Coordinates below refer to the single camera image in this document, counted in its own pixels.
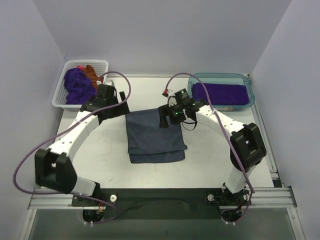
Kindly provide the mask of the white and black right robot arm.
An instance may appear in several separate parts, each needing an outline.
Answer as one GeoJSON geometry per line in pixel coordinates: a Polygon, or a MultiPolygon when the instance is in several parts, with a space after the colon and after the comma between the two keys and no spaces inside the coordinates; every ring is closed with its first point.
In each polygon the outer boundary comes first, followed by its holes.
{"type": "Polygon", "coordinates": [[[246,186],[252,193],[255,192],[249,176],[267,155],[260,129],[255,123],[236,121],[204,100],[167,103],[157,110],[160,128],[179,125],[190,119],[193,124],[205,125],[225,137],[230,148],[229,156],[233,169],[223,188],[233,195],[243,191],[246,186]]]}

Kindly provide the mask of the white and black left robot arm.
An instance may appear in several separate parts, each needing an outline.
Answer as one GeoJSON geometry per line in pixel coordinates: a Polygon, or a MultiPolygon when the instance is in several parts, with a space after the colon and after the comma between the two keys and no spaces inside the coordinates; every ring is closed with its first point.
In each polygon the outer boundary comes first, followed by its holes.
{"type": "Polygon", "coordinates": [[[47,149],[38,149],[34,155],[35,182],[41,187],[65,194],[99,198],[98,182],[78,176],[73,159],[90,133],[103,121],[126,115],[130,112],[126,95],[117,92],[112,85],[101,84],[97,95],[81,106],[69,126],[69,132],[47,149]]]}

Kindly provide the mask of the grey towel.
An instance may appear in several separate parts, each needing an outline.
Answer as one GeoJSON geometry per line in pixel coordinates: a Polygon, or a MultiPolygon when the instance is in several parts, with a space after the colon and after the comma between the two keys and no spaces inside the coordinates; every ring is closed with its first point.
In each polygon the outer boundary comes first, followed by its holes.
{"type": "Polygon", "coordinates": [[[188,149],[180,125],[159,127],[156,108],[125,116],[129,160],[132,164],[174,163],[185,159],[188,149]]]}

